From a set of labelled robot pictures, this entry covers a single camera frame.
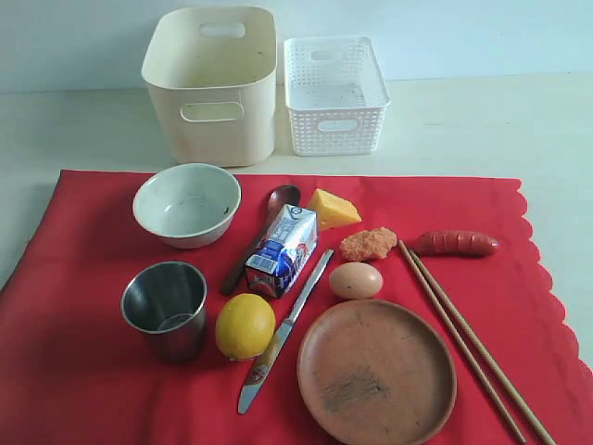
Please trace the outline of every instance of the plate rim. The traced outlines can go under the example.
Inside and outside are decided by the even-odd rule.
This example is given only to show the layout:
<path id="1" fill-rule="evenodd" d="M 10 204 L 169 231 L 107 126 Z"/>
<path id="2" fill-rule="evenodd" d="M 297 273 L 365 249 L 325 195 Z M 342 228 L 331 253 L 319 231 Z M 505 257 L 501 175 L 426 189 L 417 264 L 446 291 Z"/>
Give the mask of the plate rim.
<path id="1" fill-rule="evenodd" d="M 431 439 L 443 428 L 443 426 L 445 425 L 445 423 L 451 416 L 451 413 L 453 412 L 453 408 L 455 407 L 455 402 L 457 400 L 457 371 L 455 369 L 455 363 L 453 362 L 453 357 L 447 347 L 447 344 L 445 343 L 443 338 L 435 331 L 435 329 L 431 325 L 429 325 L 428 322 L 426 322 L 422 317 L 420 317 L 418 314 L 416 314 L 414 311 L 411 311 L 410 309 L 408 309 L 400 304 L 394 303 L 393 301 L 388 301 L 388 300 L 384 300 L 384 299 L 351 299 L 348 301 L 339 302 L 317 316 L 317 318 L 313 321 L 313 323 L 310 324 L 309 328 L 305 332 L 305 336 L 303 336 L 303 339 L 300 342 L 300 346 L 298 347 L 298 355 L 296 357 L 296 368 L 297 368 L 296 369 L 296 380 L 298 383 L 298 391 L 300 393 L 300 397 L 303 400 L 305 406 L 307 407 L 307 410 L 309 411 L 309 414 L 315 420 L 315 422 L 326 433 L 328 433 L 330 436 L 332 436 L 334 439 L 342 441 L 341 438 L 338 438 L 337 436 L 335 436 L 324 425 L 322 425 L 322 423 L 318 420 L 318 418 L 313 413 L 313 410 L 311 410 L 311 408 L 309 406 L 309 402 L 303 396 L 303 386 L 301 383 L 301 380 L 302 380 L 301 376 L 303 374 L 301 372 L 301 368 L 303 367 L 303 363 L 305 360 L 303 357 L 303 351 L 305 350 L 306 344 L 308 343 L 308 341 L 311 337 L 311 333 L 313 332 L 313 330 L 319 323 L 321 323 L 324 319 L 331 316 L 334 312 L 343 311 L 344 308 L 347 308 L 349 306 L 354 306 L 354 305 L 360 305 L 360 304 L 362 304 L 362 305 L 366 305 L 366 304 L 385 305 L 385 306 L 390 306 L 392 309 L 396 309 L 398 311 L 405 312 L 407 315 L 411 316 L 416 321 L 418 321 L 421 325 L 423 325 L 424 328 L 428 329 L 428 331 L 436 339 L 436 342 L 439 344 L 440 349 L 445 352 L 445 356 L 447 357 L 448 367 L 451 372 L 451 397 L 450 397 L 450 400 L 448 401 L 447 409 L 444 410 L 444 412 L 441 415 L 441 418 L 436 423 L 436 425 L 430 431 L 428 431 L 426 434 L 424 434 L 422 437 L 420 437 L 414 441 L 411 441 L 411 442 L 397 444 L 397 445 L 423 445 L 427 440 Z M 360 445 L 358 442 L 343 442 L 343 443 L 345 443 L 346 445 Z"/>

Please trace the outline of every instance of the brown plate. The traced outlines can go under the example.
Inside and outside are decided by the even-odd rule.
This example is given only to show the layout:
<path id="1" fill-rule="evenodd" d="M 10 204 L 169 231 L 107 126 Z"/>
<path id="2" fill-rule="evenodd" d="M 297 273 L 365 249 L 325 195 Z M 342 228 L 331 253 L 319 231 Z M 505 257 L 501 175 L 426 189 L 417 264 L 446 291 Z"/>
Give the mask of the brown plate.
<path id="1" fill-rule="evenodd" d="M 379 299 L 337 304 L 309 328 L 297 364 L 315 420 L 348 445 L 416 445 L 455 403 L 453 361 L 438 334 Z"/>

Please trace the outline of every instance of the fried chicken nugget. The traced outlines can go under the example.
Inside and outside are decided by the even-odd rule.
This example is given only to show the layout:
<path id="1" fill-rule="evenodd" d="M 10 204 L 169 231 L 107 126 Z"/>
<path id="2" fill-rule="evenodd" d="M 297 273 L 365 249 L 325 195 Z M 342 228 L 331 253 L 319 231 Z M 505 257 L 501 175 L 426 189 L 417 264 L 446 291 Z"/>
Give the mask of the fried chicken nugget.
<path id="1" fill-rule="evenodd" d="M 387 256 L 396 243 L 396 234 L 381 227 L 344 238 L 340 243 L 340 251 L 347 261 L 380 260 Z"/>

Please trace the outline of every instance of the wooden spoon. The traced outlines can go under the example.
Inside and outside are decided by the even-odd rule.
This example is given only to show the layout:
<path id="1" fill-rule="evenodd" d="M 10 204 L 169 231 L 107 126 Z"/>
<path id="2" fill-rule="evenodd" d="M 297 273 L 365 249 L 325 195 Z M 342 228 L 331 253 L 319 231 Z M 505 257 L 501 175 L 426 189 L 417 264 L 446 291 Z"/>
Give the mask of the wooden spoon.
<path id="1" fill-rule="evenodd" d="M 280 185 L 271 191 L 270 198 L 268 199 L 268 216 L 266 217 L 266 222 L 264 223 L 263 227 L 261 227 L 256 237 L 253 238 L 251 244 L 247 246 L 241 258 L 237 260 L 231 271 L 226 275 L 226 278 L 222 282 L 221 286 L 222 295 L 230 295 L 231 292 L 233 292 L 233 289 L 237 286 L 237 283 L 243 275 L 245 263 L 253 254 L 253 251 L 258 246 L 261 238 L 266 235 L 266 232 L 270 228 L 284 204 L 298 206 L 299 202 L 300 190 L 294 185 Z"/>

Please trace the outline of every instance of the white bowl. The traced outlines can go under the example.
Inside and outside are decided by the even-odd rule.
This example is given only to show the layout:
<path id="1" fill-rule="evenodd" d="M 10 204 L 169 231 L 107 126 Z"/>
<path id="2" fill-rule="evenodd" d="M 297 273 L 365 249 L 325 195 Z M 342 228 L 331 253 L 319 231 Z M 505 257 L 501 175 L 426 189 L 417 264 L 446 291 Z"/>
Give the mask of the white bowl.
<path id="1" fill-rule="evenodd" d="M 189 163 L 159 172 L 133 199 L 133 216 L 164 243 L 201 248 L 219 239 L 241 202 L 241 186 L 226 170 Z"/>

